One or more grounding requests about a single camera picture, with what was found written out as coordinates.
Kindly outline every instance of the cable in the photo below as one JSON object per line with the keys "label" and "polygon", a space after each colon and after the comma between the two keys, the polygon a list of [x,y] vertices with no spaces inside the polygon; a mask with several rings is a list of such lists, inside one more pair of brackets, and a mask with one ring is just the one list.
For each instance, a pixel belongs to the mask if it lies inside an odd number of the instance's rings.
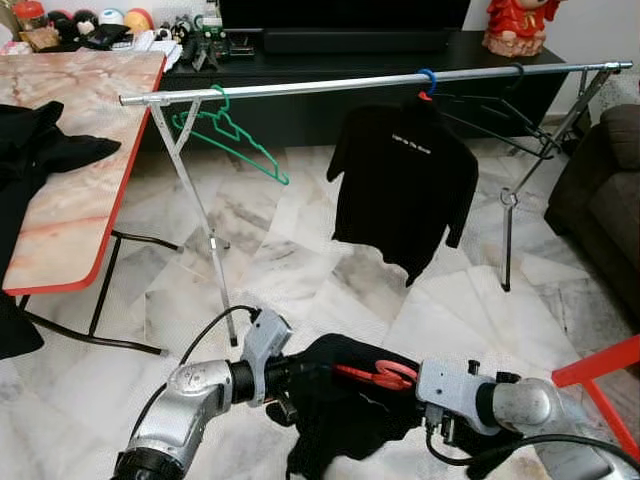
{"label": "cable", "polygon": [[204,336],[207,333],[209,333],[209,330],[211,330],[213,327],[215,327],[220,320],[222,320],[224,317],[226,317],[227,315],[229,315],[231,312],[233,312],[235,310],[246,310],[247,312],[249,312],[251,314],[251,322],[252,323],[253,323],[253,320],[255,319],[255,317],[260,312],[260,310],[258,310],[257,308],[249,307],[247,305],[234,305],[233,307],[227,308],[224,312],[222,312],[216,318],[211,320],[209,325],[204,327],[204,329],[195,338],[195,340],[193,342],[191,342],[191,345],[189,345],[189,348],[187,348],[187,350],[184,352],[184,355],[180,359],[179,365],[184,365],[185,363],[187,363],[187,360],[189,359],[189,357],[191,356],[191,354],[193,353],[195,348],[198,346],[200,341],[204,338]]}
{"label": "cable", "polygon": [[431,437],[433,435],[433,428],[427,428],[427,449],[438,460],[444,462],[448,465],[453,465],[456,467],[463,467],[469,465],[476,465],[479,463],[486,462],[490,460],[492,457],[496,455],[500,455],[502,453],[513,453],[519,448],[526,447],[528,445],[536,445],[538,443],[548,443],[548,442],[568,442],[568,443],[577,443],[580,445],[587,445],[595,448],[599,448],[604,450],[616,457],[624,460],[629,466],[631,466],[636,472],[640,473],[640,463],[638,463],[631,455],[622,450],[620,447],[616,445],[612,445],[607,442],[601,442],[600,440],[595,440],[593,438],[588,437],[580,437],[577,435],[564,435],[564,434],[550,434],[550,435],[536,435],[534,437],[524,438],[522,440],[517,440],[515,442],[508,443],[506,445],[502,445],[501,447],[492,448],[490,450],[485,450],[484,452],[475,455],[473,457],[467,458],[451,458],[443,455],[438,452],[433,444],[431,443]]}
{"label": "cable", "polygon": [[[255,317],[257,317],[258,314],[260,313],[260,310],[258,310],[257,308],[249,307],[247,305],[234,305],[233,307],[227,308],[224,312],[222,312],[216,318],[211,320],[211,322],[209,322],[209,324],[206,327],[204,327],[204,329],[195,338],[195,340],[193,342],[191,342],[191,345],[189,345],[189,348],[187,348],[187,350],[184,352],[184,355],[180,359],[180,363],[178,364],[178,366],[182,366],[185,363],[187,363],[187,360],[189,360],[189,357],[191,356],[191,354],[193,353],[195,348],[198,346],[198,344],[202,341],[204,336],[207,333],[209,333],[209,330],[211,330],[213,327],[215,327],[218,324],[218,322],[220,322],[220,320],[222,320],[224,317],[226,317],[227,315],[229,315],[231,312],[233,312],[235,310],[246,310],[246,311],[248,311],[250,313],[250,315],[251,315],[251,322],[252,323],[255,320]],[[136,419],[136,423],[134,424],[133,429],[131,430],[131,435],[129,436],[129,439],[133,438],[133,434],[136,433],[136,431],[140,427],[140,424],[142,423],[142,420],[144,420],[144,417],[146,417],[147,413],[149,413],[149,409],[151,408],[151,405],[154,404],[154,402],[157,400],[157,398],[160,396],[160,394],[162,392],[164,392],[164,390],[166,388],[167,388],[167,384],[163,383],[149,397],[149,400],[147,400],[147,403],[144,404],[144,407],[142,407],[142,410],[140,411],[140,415],[138,415],[138,418]]]}

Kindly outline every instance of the metal clothes rack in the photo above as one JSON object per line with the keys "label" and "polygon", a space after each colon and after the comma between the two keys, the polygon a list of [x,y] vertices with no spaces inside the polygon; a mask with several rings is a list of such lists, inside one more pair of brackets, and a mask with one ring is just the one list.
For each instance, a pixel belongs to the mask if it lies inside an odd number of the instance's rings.
{"label": "metal clothes rack", "polygon": [[[573,122],[582,114],[587,107],[589,101],[600,90],[612,73],[628,69],[633,66],[629,61],[612,61],[605,63],[593,64],[555,64],[555,65],[532,65],[522,67],[506,66],[496,68],[478,68],[469,70],[452,70],[445,72],[435,72],[438,82],[451,82],[458,80],[474,80],[482,78],[510,77],[519,75],[542,75],[550,73],[571,73],[581,72],[580,89],[578,98],[569,112],[564,116],[556,130],[550,134],[542,143],[539,152],[536,154],[538,160],[527,170],[527,172],[512,187],[505,187],[500,193],[500,202],[504,208],[503,217],[503,244],[502,244],[502,262],[500,269],[502,288],[508,292],[511,289],[511,247],[512,247],[512,229],[513,229],[513,209],[518,204],[518,192],[525,185],[527,180],[540,167],[545,157],[551,152],[552,148],[558,144],[563,135],[571,127]],[[589,72],[597,72],[595,77],[587,85],[587,75]],[[390,75],[383,77],[368,78],[351,78],[345,80],[328,80],[322,82],[305,82],[305,83],[289,83],[279,85],[264,85],[251,87],[236,87],[225,90],[228,98],[251,98],[251,97],[268,97],[277,95],[297,95],[305,93],[332,92],[338,90],[352,90],[371,87],[384,87],[394,85],[418,85],[430,82],[429,76],[421,73],[409,75]],[[222,262],[218,254],[218,247],[221,241],[216,237],[213,226],[207,219],[207,213],[200,201],[198,193],[193,185],[189,173],[187,172],[180,152],[184,147],[193,123],[195,121],[198,110],[202,102],[207,100],[221,100],[222,94],[218,90],[184,90],[177,92],[152,92],[139,95],[123,95],[120,97],[120,103],[123,106],[144,105],[150,107],[151,114],[156,122],[158,130],[162,136],[169,156],[178,173],[182,184],[189,195],[193,206],[195,207],[200,223],[207,232],[210,245],[210,254],[213,266],[216,271],[218,283],[220,286],[222,303],[225,308],[229,307],[229,295],[227,285],[224,279],[224,271]],[[173,103],[191,102],[189,114],[184,123],[184,129],[174,140],[171,131],[167,125],[163,106]],[[227,326],[229,328],[229,336],[232,345],[237,344],[235,328],[231,315],[227,317]]]}

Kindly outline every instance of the sofa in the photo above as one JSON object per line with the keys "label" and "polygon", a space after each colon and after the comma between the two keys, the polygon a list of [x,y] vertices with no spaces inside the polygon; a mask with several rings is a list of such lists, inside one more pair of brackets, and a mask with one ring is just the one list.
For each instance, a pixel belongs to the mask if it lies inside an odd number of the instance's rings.
{"label": "sofa", "polygon": [[605,111],[572,155],[545,220],[569,233],[640,323],[640,105]]}

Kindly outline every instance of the black clothing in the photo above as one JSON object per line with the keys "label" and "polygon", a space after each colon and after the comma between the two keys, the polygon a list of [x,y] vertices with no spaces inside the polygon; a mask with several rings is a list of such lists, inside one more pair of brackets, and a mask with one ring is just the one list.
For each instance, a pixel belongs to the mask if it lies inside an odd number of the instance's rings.
{"label": "black clothing", "polygon": [[[50,102],[36,110],[0,105],[0,285],[20,233],[29,200],[49,173],[66,172],[100,160],[119,142],[88,135],[67,137],[56,126],[64,106]],[[0,358],[39,348],[42,339],[0,290]]]}
{"label": "black clothing", "polygon": [[478,162],[432,102],[362,107],[347,117],[327,171],[344,172],[335,240],[377,247],[387,263],[422,273],[445,228],[457,247],[478,181]]}
{"label": "black clothing", "polygon": [[[337,334],[324,335],[296,356],[305,373],[292,376],[286,391],[298,412],[296,428],[300,438],[287,458],[287,472],[307,480],[320,480],[339,455],[362,460],[389,440],[402,440],[420,426],[424,406],[416,399],[415,388],[391,391],[360,383],[332,373],[334,364],[375,372],[377,360],[390,360],[415,370],[419,365],[396,353]],[[267,406],[267,415],[286,426],[279,408]],[[501,430],[485,436],[456,419],[455,443],[463,451],[478,455],[491,448],[522,439],[522,435]],[[471,480],[487,477],[512,452],[487,459],[467,468]],[[425,446],[425,455],[429,455]]]}

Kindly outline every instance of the white tile floor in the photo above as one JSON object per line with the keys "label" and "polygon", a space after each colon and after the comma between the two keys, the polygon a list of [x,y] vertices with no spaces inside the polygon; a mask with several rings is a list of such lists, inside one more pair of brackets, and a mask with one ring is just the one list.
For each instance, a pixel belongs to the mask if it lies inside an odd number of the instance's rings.
{"label": "white tile floor", "polygon": [[[330,241],[339,190],[339,182],[324,178],[331,147],[272,152],[290,174],[288,187],[222,153],[188,155],[210,218],[232,245],[223,252],[232,303],[269,305],[281,312],[295,328],[287,352],[338,332],[415,359],[437,356],[464,368],[467,359],[476,358],[486,373],[502,368],[544,378],[630,336],[620,306],[588,259],[556,237],[542,218],[564,166],[562,157],[546,162],[521,195],[513,290],[502,291],[497,196],[531,159],[509,157],[495,142],[471,146],[479,158],[480,181],[461,247],[442,246],[409,289],[402,269],[384,264],[377,250]],[[163,346],[171,355],[84,345],[43,331],[44,348],[0,362],[0,478],[109,478],[147,396],[221,311],[196,216],[164,155],[139,156],[117,226],[186,248],[177,254],[125,242],[99,334]],[[100,282],[101,277],[73,294],[34,297],[30,308],[84,330]],[[242,336],[247,326],[241,320],[237,326]],[[220,328],[193,359],[238,356]],[[637,378],[620,372],[606,385],[640,437],[633,422],[640,415]],[[187,478],[283,478],[295,440],[293,429],[271,423],[262,409],[234,407],[209,426]],[[337,459],[327,478],[439,480],[464,478],[464,472],[430,457],[423,431],[414,430],[363,462]],[[547,477],[535,452],[524,450],[491,478]]]}

